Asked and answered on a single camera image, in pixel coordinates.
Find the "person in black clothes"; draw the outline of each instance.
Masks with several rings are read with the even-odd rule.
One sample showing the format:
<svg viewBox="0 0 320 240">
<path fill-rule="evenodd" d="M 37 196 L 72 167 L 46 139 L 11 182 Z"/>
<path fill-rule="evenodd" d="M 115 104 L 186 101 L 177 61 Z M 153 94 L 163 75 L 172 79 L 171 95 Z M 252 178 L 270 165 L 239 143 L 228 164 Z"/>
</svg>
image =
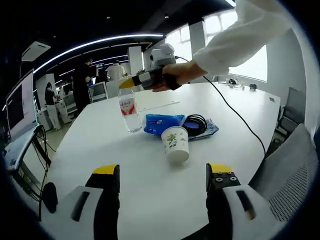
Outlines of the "person in black clothes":
<svg viewBox="0 0 320 240">
<path fill-rule="evenodd" d="M 50 82 L 48 82 L 45 87 L 45 93 L 44 93 L 46 111 L 48 112 L 49 119 L 54 129 L 58 131 L 60 130 L 61 125 L 58 119 L 58 112 L 56 109 L 54 98 L 58 99 L 58 96 L 55 95 L 54 91 L 52 91 L 52 85 Z"/>
<path fill-rule="evenodd" d="M 83 63 L 76 67 L 73 72 L 73 96 L 78 114 L 90 104 L 87 84 L 90 81 L 90 77 L 94 76 L 93 71 L 89 67 L 91 63 L 92 57 L 84 56 Z"/>
</svg>

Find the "human hand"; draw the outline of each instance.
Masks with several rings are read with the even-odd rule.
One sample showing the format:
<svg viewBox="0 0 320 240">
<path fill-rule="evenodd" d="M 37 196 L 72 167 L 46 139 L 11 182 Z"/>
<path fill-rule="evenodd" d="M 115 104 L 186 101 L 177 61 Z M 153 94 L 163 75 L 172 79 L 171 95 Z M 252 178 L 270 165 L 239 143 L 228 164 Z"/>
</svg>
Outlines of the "human hand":
<svg viewBox="0 0 320 240">
<path fill-rule="evenodd" d="M 162 74 L 170 74 L 176 77 L 176 83 L 179 85 L 186 84 L 198 77 L 201 77 L 207 74 L 206 71 L 201 69 L 195 61 L 190 61 L 186 63 L 177 63 L 177 64 L 170 64 L 162 69 Z M 158 84 L 152 87 L 152 91 L 162 92 L 169 90 L 166 81 L 162 79 Z"/>
</svg>

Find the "water bottle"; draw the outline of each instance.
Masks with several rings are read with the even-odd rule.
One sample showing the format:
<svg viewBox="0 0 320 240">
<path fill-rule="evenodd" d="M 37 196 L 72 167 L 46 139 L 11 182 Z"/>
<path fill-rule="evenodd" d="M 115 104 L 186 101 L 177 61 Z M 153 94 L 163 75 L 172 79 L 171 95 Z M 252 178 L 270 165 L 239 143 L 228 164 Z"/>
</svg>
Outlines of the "water bottle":
<svg viewBox="0 0 320 240">
<path fill-rule="evenodd" d="M 119 89 L 119 105 L 124 123 L 130 133 L 142 129 L 139 113 L 135 102 L 135 93 L 131 88 Z"/>
</svg>

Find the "window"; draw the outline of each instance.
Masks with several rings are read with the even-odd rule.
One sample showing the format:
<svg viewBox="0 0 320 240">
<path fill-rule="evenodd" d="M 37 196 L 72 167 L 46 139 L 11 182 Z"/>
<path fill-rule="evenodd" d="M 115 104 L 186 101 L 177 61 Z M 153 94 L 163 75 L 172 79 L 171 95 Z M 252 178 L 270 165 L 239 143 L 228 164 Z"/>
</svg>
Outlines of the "window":
<svg viewBox="0 0 320 240">
<path fill-rule="evenodd" d="M 222 32 L 223 30 L 226 30 L 237 20 L 238 16 L 234 9 L 218 12 L 205 17 L 205 44 L 207 45 L 215 35 Z M 267 82 L 268 62 L 266 46 L 263 46 L 253 57 L 251 57 L 245 63 L 237 67 L 230 67 L 229 74 L 240 75 Z"/>
<path fill-rule="evenodd" d="M 165 38 L 165 43 L 172 45 L 174 48 L 174 55 L 183 57 L 187 60 L 192 59 L 191 42 L 189 26 L 182 26 L 173 32 L 169 33 Z M 185 63 L 183 59 L 177 59 L 177 63 Z"/>
</svg>

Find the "bottle label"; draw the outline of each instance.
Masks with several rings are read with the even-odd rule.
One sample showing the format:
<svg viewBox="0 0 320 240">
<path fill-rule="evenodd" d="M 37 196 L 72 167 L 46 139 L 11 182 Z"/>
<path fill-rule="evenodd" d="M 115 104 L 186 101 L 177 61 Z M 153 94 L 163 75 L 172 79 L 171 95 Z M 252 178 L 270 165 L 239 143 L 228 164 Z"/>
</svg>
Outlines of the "bottle label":
<svg viewBox="0 0 320 240">
<path fill-rule="evenodd" d="M 135 99 L 133 97 L 125 100 L 120 100 L 119 104 L 123 116 L 137 113 Z"/>
</svg>

